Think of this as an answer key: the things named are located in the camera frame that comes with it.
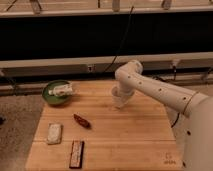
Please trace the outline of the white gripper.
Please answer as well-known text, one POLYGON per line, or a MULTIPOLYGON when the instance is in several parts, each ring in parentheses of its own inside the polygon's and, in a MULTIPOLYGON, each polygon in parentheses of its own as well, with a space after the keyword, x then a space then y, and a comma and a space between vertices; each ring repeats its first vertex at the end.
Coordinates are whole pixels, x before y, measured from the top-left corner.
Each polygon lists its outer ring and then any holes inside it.
POLYGON ((119 83, 116 86, 115 104, 117 108, 122 108, 134 95, 135 90, 124 84, 119 83))

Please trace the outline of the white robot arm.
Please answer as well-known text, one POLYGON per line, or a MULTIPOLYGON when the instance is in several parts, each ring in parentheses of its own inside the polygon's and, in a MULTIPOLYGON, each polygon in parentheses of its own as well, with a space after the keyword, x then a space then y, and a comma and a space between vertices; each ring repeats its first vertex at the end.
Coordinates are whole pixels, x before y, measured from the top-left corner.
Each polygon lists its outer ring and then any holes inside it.
POLYGON ((118 84, 112 94, 117 106, 124 106, 138 90, 188 117, 183 171, 213 171, 213 96, 151 79, 142 71, 138 60, 115 71, 118 84))

